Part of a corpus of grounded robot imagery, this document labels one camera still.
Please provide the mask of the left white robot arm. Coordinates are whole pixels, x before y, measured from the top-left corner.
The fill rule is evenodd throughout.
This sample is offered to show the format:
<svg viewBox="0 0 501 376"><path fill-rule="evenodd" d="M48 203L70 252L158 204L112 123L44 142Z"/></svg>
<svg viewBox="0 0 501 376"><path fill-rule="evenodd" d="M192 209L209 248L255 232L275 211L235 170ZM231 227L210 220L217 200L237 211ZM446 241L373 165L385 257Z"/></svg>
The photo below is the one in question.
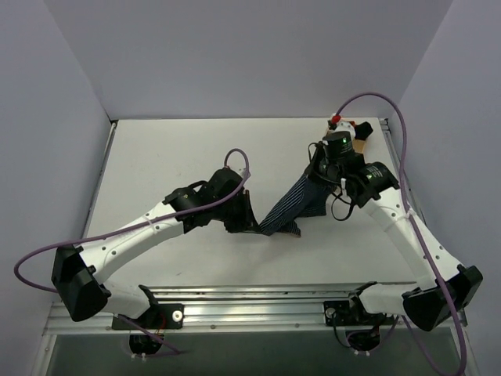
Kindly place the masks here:
<svg viewBox="0 0 501 376"><path fill-rule="evenodd" d="M52 283L71 319L81 322L97 313L112 313L140 328L152 327L160 305L149 288L117 284L111 276L158 244L211 221L222 222L228 233L259 231L243 178L230 168L174 190L111 237L57 248Z"/></svg>

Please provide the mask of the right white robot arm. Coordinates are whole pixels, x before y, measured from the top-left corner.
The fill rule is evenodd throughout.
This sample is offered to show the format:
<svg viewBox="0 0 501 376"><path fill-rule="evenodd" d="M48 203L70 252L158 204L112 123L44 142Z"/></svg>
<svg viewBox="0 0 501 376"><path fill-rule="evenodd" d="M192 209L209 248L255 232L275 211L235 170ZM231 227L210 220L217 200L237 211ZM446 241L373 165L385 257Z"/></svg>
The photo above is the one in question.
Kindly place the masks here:
<svg viewBox="0 0 501 376"><path fill-rule="evenodd" d="M363 324L374 315L406 316L419 329L431 331L470 303L483 276L450 255L402 197L398 180L381 162L367 163L354 148L373 129L335 115L324 137L309 154L307 176L349 198L387 234L405 259L412 284L369 282L350 295L348 314Z"/></svg>

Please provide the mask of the navy striped underwear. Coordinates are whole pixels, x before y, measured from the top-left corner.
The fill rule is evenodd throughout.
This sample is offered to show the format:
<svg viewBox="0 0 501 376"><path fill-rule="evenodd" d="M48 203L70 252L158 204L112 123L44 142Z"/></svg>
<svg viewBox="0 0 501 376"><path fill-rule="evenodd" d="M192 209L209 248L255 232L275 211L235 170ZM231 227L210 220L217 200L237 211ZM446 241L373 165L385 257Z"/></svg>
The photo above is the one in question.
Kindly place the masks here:
<svg viewBox="0 0 501 376"><path fill-rule="evenodd" d="M301 229L296 219L326 215L326 200L331 191L328 186L302 175L261 221L261 234L269 237L274 233L285 233L299 237Z"/></svg>

